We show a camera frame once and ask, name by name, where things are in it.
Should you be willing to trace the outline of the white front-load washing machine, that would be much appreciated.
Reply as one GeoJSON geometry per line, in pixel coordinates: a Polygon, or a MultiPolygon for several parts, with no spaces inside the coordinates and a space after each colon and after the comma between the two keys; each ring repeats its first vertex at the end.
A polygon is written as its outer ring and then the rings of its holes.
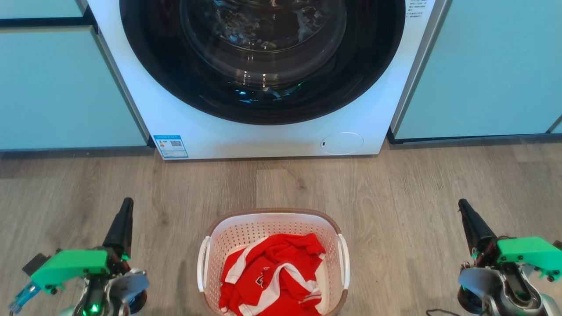
{"type": "Polygon", "coordinates": [[[397,56],[380,82],[347,106],[286,125],[251,125],[206,114],[167,92],[135,56],[120,18],[120,0],[88,0],[126,90],[149,135],[179,135],[187,159],[329,156],[321,141],[334,133],[362,136],[348,155],[379,154],[434,8],[435,0],[405,0],[404,33],[397,56]]]}

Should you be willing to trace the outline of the blue energy label sticker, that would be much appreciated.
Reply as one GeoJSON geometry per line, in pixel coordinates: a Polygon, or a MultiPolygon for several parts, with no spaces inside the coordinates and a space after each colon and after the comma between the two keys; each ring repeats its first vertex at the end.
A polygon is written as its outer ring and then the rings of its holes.
{"type": "Polygon", "coordinates": [[[153,135],[152,138],[163,160],[183,160],[189,158],[181,136],[153,135]]]}

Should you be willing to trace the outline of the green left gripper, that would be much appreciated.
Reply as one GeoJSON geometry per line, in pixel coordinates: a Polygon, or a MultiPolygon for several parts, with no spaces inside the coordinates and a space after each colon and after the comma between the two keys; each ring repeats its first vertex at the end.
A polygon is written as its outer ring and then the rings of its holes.
{"type": "Polygon", "coordinates": [[[134,200],[125,198],[102,243],[106,248],[60,250],[51,256],[38,253],[22,271],[49,294],[74,278],[124,274],[130,270],[126,262],[132,256],[133,208],[134,200]]]}

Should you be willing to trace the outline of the round black glass washer door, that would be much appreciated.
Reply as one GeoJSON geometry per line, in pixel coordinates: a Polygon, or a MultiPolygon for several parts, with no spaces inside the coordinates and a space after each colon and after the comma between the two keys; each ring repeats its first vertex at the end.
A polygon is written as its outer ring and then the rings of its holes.
{"type": "Polygon", "coordinates": [[[397,56],[405,0],[119,0],[127,40],[167,92],[206,114],[286,125],[331,114],[397,56]]]}

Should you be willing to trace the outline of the white perforated laundry basket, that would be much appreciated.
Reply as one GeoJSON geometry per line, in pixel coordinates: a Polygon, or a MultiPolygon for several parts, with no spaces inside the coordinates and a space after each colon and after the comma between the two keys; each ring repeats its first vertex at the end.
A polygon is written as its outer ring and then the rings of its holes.
{"type": "Polygon", "coordinates": [[[326,250],[317,270],[322,316],[339,316],[349,291],[349,248],[338,224],[327,214],[298,208],[259,208],[230,213],[216,220],[199,247],[197,284],[208,316],[225,316],[219,309],[221,275],[227,256],[258,239],[287,233],[314,233],[326,250]]]}

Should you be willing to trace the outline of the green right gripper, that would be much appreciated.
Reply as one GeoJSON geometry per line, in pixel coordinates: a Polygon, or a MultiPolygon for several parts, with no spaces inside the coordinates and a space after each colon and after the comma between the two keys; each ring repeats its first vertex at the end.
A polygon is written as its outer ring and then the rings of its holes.
{"type": "Polygon", "coordinates": [[[550,282],[562,278],[562,242],[550,243],[540,237],[497,238],[468,200],[458,200],[458,211],[474,266],[526,264],[550,282]]]}

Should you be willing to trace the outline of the red and white garment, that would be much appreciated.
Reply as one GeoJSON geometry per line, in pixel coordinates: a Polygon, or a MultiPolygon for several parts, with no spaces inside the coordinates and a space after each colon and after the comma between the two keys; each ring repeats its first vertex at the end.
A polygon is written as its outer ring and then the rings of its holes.
{"type": "Polygon", "coordinates": [[[223,316],[321,316],[317,270],[325,248],[313,233],[261,238],[226,258],[223,316]]]}

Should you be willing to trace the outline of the pale teal cabinet door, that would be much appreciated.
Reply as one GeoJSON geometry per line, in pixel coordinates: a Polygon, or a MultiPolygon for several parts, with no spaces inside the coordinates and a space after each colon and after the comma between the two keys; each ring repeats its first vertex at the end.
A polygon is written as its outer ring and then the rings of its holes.
{"type": "Polygon", "coordinates": [[[93,26],[0,29],[0,151],[147,144],[93,26]]]}
{"type": "Polygon", "coordinates": [[[391,144],[562,133],[562,0],[435,0],[391,144]]]}

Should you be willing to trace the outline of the round white filter cover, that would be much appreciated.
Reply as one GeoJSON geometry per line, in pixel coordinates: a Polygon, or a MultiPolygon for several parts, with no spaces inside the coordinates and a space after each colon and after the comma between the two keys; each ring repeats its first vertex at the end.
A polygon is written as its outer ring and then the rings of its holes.
{"type": "Polygon", "coordinates": [[[321,141],[321,150],[329,155],[348,155],[357,152],[364,144],[362,136],[351,132],[339,132],[321,141]]]}

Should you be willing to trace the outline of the pale teal cabinet drawer front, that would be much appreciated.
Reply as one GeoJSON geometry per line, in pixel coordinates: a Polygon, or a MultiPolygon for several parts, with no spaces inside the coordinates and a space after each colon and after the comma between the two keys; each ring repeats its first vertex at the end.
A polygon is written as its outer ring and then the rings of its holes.
{"type": "Polygon", "coordinates": [[[82,17],[88,0],[0,0],[0,19],[82,17]]]}

